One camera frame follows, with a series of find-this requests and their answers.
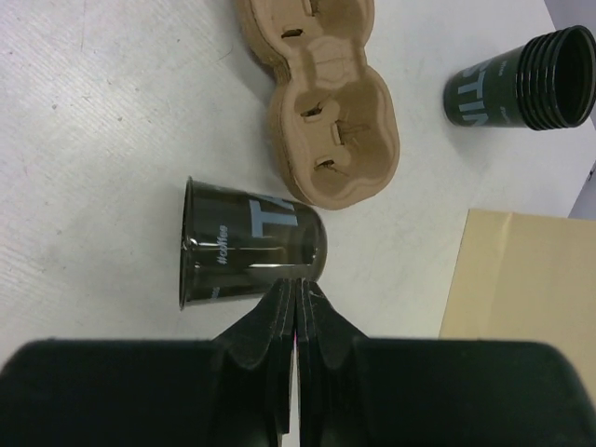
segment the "stack of cups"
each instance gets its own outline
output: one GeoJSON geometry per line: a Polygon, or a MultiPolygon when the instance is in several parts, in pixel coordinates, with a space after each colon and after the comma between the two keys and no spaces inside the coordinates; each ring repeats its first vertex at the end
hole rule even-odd
{"type": "Polygon", "coordinates": [[[547,130],[580,126],[595,98],[596,43],[573,26],[459,72],[443,101],[458,126],[547,130]]]}

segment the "cup rim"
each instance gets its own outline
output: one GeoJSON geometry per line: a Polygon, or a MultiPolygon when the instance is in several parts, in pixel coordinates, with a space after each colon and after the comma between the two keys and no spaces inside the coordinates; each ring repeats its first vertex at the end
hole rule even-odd
{"type": "Polygon", "coordinates": [[[532,122],[537,130],[545,130],[549,129],[546,122],[544,121],[543,117],[540,116],[538,113],[539,108],[537,107],[537,99],[535,98],[534,94],[534,78],[536,76],[535,73],[535,63],[537,61],[538,50],[545,44],[545,42],[549,39],[550,34],[540,35],[534,41],[534,45],[532,49],[528,52],[528,59],[527,64],[524,70],[526,74],[525,79],[522,82],[522,89],[524,93],[525,103],[527,105],[528,115],[532,118],[532,122]]]}
{"type": "Polygon", "coordinates": [[[538,48],[536,56],[536,80],[535,80],[535,102],[538,106],[536,111],[542,116],[548,124],[546,129],[559,129],[562,123],[559,120],[552,101],[549,98],[549,89],[554,88],[554,66],[553,58],[555,57],[555,50],[560,39],[564,39],[567,30],[560,30],[558,32],[549,34],[549,38],[544,41],[541,48],[538,48]]]}
{"type": "Polygon", "coordinates": [[[194,275],[193,271],[186,271],[189,257],[188,231],[193,228],[193,193],[193,178],[188,177],[188,180],[186,181],[186,190],[184,192],[183,227],[180,244],[180,278],[178,285],[178,304],[180,305],[180,310],[183,310],[186,305],[186,282],[194,275]]]}
{"type": "Polygon", "coordinates": [[[565,31],[567,33],[565,33],[561,37],[560,41],[558,42],[558,45],[554,49],[552,63],[555,70],[555,77],[557,67],[559,66],[559,58],[561,56],[562,47],[568,42],[568,39],[571,37],[577,36],[576,38],[581,38],[582,42],[578,43],[579,45],[583,46],[581,50],[587,50],[589,53],[589,55],[586,58],[586,66],[583,67],[586,70],[584,76],[588,77],[591,75],[591,79],[588,79],[586,81],[587,85],[585,86],[586,90],[588,91],[587,98],[585,100],[582,99],[582,103],[578,105],[584,105],[581,114],[578,114],[576,119],[568,120],[568,116],[565,116],[564,113],[561,111],[559,102],[557,100],[556,79],[553,81],[553,89],[550,94],[550,97],[551,102],[554,106],[553,109],[557,114],[557,117],[563,122],[563,124],[567,128],[576,128],[578,126],[581,126],[589,118],[589,114],[592,110],[592,107],[594,106],[594,102],[596,101],[596,41],[594,40],[594,36],[590,32],[590,30],[583,25],[572,26],[570,28],[567,28],[565,31]]]}
{"type": "Polygon", "coordinates": [[[518,69],[519,78],[517,79],[518,105],[520,106],[521,116],[526,125],[533,130],[539,130],[540,127],[535,120],[534,114],[531,112],[529,91],[527,91],[525,87],[530,81],[530,79],[528,79],[530,59],[534,54],[535,47],[538,44],[540,37],[541,36],[535,37],[525,45],[521,53],[522,55],[520,56],[520,66],[518,69]]]}

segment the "gray wall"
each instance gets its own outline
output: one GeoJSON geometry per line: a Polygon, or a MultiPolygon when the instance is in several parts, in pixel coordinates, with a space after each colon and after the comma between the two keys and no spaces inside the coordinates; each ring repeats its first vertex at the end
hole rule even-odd
{"type": "MultiPolygon", "coordinates": [[[[557,28],[585,25],[596,34],[596,0],[545,0],[545,3],[557,28]]],[[[592,121],[596,127],[596,111],[592,112],[592,121]]],[[[571,217],[596,220],[596,175],[586,183],[571,217]]]]}

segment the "tabletop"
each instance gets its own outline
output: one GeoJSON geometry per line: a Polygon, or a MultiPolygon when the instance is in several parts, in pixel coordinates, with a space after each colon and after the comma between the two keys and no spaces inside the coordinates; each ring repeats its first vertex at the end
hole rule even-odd
{"type": "MultiPolygon", "coordinates": [[[[0,361],[70,338],[210,338],[254,300],[178,308],[186,178],[291,196],[265,124],[275,88],[232,0],[6,0],[0,361]]],[[[449,75],[552,31],[543,0],[377,0],[369,64],[391,91],[392,183],[320,212],[320,280],[370,335],[435,337],[469,208],[567,216],[596,131],[461,129],[449,75]]]]}

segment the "cardboard box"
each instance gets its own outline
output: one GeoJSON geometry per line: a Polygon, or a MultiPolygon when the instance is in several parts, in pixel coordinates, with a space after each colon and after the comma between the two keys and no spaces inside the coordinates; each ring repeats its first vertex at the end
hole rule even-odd
{"type": "Polygon", "coordinates": [[[440,337],[554,345],[596,402],[596,222],[472,210],[440,337]]]}

